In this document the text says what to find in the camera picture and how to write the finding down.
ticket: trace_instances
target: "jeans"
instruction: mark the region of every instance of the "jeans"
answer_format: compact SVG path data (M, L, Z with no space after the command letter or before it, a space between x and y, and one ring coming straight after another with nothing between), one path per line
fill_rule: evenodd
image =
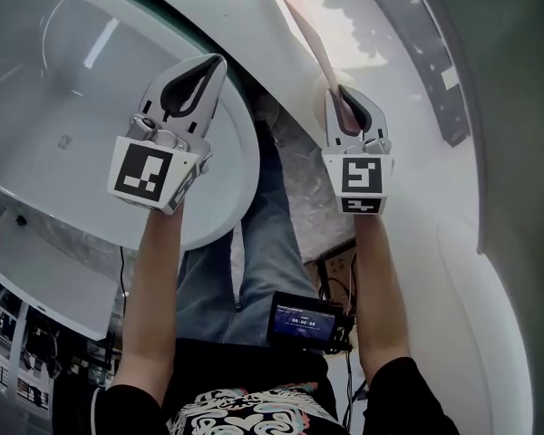
M242 219L245 268L236 305L229 232L187 252L178 281L178 338L267 346L276 291L317 297L302 264L290 220L282 164L271 133L256 124L260 176L256 196Z

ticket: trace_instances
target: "small screen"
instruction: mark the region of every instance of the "small screen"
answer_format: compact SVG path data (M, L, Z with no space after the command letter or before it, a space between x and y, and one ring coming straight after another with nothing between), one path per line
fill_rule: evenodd
M274 332L328 341L333 332L335 320L336 317L333 314L279 304L274 314Z

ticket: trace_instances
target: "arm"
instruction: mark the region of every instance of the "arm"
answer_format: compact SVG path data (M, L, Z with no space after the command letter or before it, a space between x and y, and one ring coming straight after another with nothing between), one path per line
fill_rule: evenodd
M359 356L369 382L364 433L458 434L409 357L407 319L379 217L356 216Z
M409 356L407 320L389 242L378 216L355 216L359 356L370 382L388 362Z
M140 388L160 406L175 355L182 216L183 205L172 216L149 214L127 302L121 365L112 383Z

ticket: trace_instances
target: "black wire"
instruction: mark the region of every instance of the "black wire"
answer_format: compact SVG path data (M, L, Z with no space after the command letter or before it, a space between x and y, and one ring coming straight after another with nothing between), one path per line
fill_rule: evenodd
M348 371L348 382L346 385L346 397L348 399L348 406L346 408L345 416L343 417L343 427L348 431L351 430L352 412L349 408L352 406L351 400L353 399L353 371L351 370L351 352L346 352L346 369Z
M358 400L359 396L361 396L361 393L363 392L365 386L366 386L366 379L363 380L363 383L361 383L361 386L356 389L355 394L353 395L353 399L351 400L351 403L346 407L345 417L343 418L343 420L346 419L347 416L349 416L350 419L353 418L353 404L355 404L355 401Z
M125 317L125 308L127 307L127 294L125 292L125 284L123 283L123 270L125 269L125 256L123 255L123 247L120 246L121 251L121 289L123 291L123 318Z
M345 294L346 294L346 297L348 298L348 296L350 295L351 296L351 312L353 312L355 309L356 309L356 295L354 295L349 289L348 287L343 284L340 280L338 280L337 278L334 278L334 277L328 277L326 279L326 282L336 282L337 284L339 284L343 290L345 290ZM323 294L325 293L325 289L324 289L324 286L323 285L320 285L320 288L318 288L318 298L319 299L324 299L323 298Z
M355 292L355 294L358 292L356 289L356 274L355 274L355 266L356 266L356 251L353 254L353 257L351 258L351 279L353 281L353 286L351 285L351 290ZM356 314L356 295L351 295L351 311L350 314Z

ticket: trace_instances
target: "cable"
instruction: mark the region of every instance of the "cable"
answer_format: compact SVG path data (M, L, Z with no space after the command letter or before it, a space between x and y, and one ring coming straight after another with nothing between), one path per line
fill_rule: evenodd
M48 363L46 364L46 368L50 367L50 378L51 379L57 379L59 375L61 375L61 372L63 371L62 365L58 362L58 342L56 337L52 333L48 333L52 340L52 351L53 353L48 357Z
M348 371L348 382L346 385L346 397L348 399L348 406L346 408L345 416L343 417L343 427L347 431L351 431L351 420L353 419L353 412L349 411L349 408L353 406L353 371L351 370L351 351L346 352L346 369Z
M348 305L346 306L347 315L351 312L351 297L353 296L353 276L355 275L353 271L354 271L355 261L356 261L356 250L353 253L353 257L351 258L351 265L349 266L349 269L348 269Z
M346 419L347 417L351 420L353 419L353 405L355 404L355 401L358 400L359 396L361 396L361 393L363 392L365 386L366 386L366 379L363 380L363 383L361 383L361 386L356 389L351 402L346 408L345 417L343 418L343 420Z
M123 283L123 270L125 269L125 256L123 255L123 247L120 246L121 251L121 289L123 291L123 319L125 318L125 308L127 307L127 293L125 292L125 284Z
M358 291L357 289L357 283L356 283L356 272L355 272L355 268L356 268L356 253L355 253L355 259L353 260L353 269L351 269L351 274L352 274L352 277L353 277L353 290L355 291L355 294L352 295L353 297L353 300L352 300L352 304L351 304L351 314L356 314L356 292Z
M346 285L343 284L340 280L338 280L337 278L334 278L334 277L328 277L326 279L326 282L335 282L337 284L339 284L339 286L343 289L343 291L345 292L345 295L347 297L351 297L352 300L352 304L353 304L353 311L355 310L355 305L356 305L356 295L353 295L353 292L351 292L348 288L346 288ZM320 287L318 288L318 298L321 299L321 300L324 300L324 295L325 293L327 294L328 296L328 299L332 299L331 295L330 295L330 290L328 292L325 292L325 288L323 285L320 285Z

